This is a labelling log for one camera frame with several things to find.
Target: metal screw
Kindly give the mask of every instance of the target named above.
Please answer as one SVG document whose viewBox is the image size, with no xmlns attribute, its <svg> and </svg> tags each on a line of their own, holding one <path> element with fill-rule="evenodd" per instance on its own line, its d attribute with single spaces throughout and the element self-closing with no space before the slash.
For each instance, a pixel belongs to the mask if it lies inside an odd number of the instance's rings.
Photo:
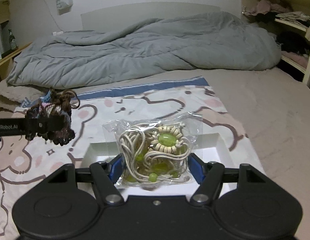
<svg viewBox="0 0 310 240">
<path fill-rule="evenodd" d="M 204 194 L 197 194 L 197 195 L 193 196 L 193 200 L 195 200 L 198 203 L 204 203 L 207 200 L 209 200 L 209 197 L 207 195 L 204 195 Z"/>
<path fill-rule="evenodd" d="M 108 202 L 108 203 L 111 203 L 111 204 L 114 204 L 114 203 L 118 203 L 122 200 L 122 197 L 119 196 L 119 195 L 116 195 L 116 194 L 111 194 L 111 195 L 108 195 L 105 200 Z"/>
<path fill-rule="evenodd" d="M 153 204 L 154 204 L 155 206 L 159 206 L 159 205 L 161 204 L 161 201 L 159 201 L 159 200 L 154 200 L 154 201 L 153 201 Z"/>
</svg>

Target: gray comforter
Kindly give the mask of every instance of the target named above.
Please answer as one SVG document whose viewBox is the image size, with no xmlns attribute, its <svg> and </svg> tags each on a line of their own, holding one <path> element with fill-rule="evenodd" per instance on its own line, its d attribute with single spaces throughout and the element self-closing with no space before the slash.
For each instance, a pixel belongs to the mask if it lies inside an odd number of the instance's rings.
<svg viewBox="0 0 310 240">
<path fill-rule="evenodd" d="M 281 57 L 262 28 L 226 12 L 148 19 L 118 32 L 66 32 L 37 39 L 15 58 L 12 85 L 101 85 L 194 68 L 265 70 Z"/>
</svg>

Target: bottle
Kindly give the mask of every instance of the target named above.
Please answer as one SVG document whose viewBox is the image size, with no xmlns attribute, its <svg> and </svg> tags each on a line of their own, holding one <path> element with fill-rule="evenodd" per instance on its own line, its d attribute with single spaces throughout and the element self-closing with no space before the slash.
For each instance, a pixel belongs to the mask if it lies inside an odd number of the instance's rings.
<svg viewBox="0 0 310 240">
<path fill-rule="evenodd" d="M 15 40 L 15 37 L 12 33 L 12 29 L 9 29 L 9 33 L 10 33 L 10 36 L 9 36 L 9 42 L 10 42 L 10 46 L 11 46 L 11 49 L 16 49 L 16 40 Z"/>
</svg>

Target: white box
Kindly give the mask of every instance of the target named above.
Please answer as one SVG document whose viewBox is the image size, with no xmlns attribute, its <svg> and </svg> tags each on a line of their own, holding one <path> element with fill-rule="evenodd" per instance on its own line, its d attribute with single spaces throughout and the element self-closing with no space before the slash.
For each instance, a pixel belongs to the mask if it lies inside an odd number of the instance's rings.
<svg viewBox="0 0 310 240">
<path fill-rule="evenodd" d="M 218 133 L 200 135 L 197 142 L 198 149 L 194 150 L 193 152 L 204 162 L 215 161 L 223 163 L 227 168 L 238 168 L 234 166 L 230 151 Z M 91 143 L 85 153 L 81 168 L 89 167 L 89 165 L 98 161 L 108 162 L 118 154 L 119 149 L 116 142 Z M 119 189 L 119 191 L 125 200 L 127 199 L 128 195 L 186 195 L 186 197 L 189 199 L 199 186 L 194 179 L 193 181 L 194 182 L 191 183 L 161 186 L 159 188 L 129 187 L 127 189 Z M 90 184 L 80 183 L 79 188 L 94 195 Z M 235 188 L 236 183 L 225 183 L 223 185 L 221 195 Z"/>
</svg>

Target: bottle label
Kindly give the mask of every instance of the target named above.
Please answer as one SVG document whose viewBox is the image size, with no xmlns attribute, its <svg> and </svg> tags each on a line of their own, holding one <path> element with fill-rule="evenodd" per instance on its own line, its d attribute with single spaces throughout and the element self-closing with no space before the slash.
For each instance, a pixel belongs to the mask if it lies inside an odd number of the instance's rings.
<svg viewBox="0 0 310 240">
<path fill-rule="evenodd" d="M 16 40 L 12 39 L 11 41 L 11 49 L 16 49 Z"/>
</svg>

